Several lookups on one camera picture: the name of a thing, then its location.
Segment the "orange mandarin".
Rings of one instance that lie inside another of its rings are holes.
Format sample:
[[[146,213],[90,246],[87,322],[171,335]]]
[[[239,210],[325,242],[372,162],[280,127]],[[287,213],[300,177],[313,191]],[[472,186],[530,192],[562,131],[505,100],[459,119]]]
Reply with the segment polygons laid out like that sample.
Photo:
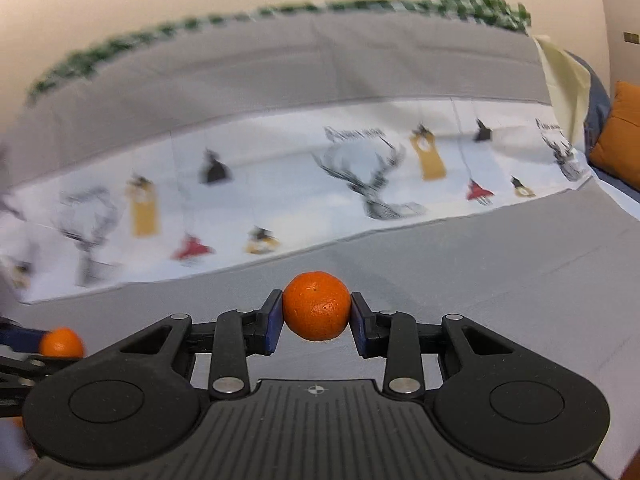
[[[351,304],[346,285],[322,271],[298,274],[282,294],[284,322],[308,341],[340,336],[349,322]]]
[[[81,359],[85,356],[84,343],[68,327],[45,333],[40,340],[38,351],[42,356],[50,358]]]

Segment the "orange cushion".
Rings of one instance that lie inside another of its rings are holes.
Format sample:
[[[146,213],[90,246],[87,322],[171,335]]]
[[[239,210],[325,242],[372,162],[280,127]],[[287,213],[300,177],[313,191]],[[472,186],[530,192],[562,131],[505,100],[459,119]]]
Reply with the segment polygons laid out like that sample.
[[[589,161],[638,191],[640,185],[640,88],[619,80],[611,113]]]

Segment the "cream yellow cloth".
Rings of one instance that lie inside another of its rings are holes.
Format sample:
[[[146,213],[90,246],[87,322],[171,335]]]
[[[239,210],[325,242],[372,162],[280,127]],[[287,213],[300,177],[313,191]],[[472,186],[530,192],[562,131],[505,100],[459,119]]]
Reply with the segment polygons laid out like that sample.
[[[548,36],[533,36],[540,56],[555,117],[570,144],[585,153],[585,121],[591,76],[567,50]]]

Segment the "grey deer print sofa cover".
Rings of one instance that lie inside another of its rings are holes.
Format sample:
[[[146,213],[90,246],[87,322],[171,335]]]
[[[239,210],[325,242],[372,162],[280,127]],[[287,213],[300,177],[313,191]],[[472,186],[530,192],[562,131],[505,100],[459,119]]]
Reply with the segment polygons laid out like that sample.
[[[555,117],[536,42],[409,12],[138,32],[54,71],[1,136],[1,309],[90,351],[322,270],[588,377],[639,444],[639,219]]]

